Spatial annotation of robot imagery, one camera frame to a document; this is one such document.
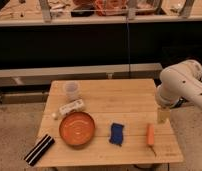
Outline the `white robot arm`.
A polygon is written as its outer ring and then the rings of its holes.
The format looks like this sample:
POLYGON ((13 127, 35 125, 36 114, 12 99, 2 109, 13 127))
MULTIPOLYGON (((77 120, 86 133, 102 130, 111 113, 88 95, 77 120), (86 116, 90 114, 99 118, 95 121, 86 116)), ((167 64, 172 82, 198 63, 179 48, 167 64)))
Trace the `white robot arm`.
POLYGON ((161 84, 156 88, 159 105, 157 121, 165 123, 170 109, 184 98, 202 110, 202 65, 196 60, 185 60, 164 68, 160 72, 161 84))

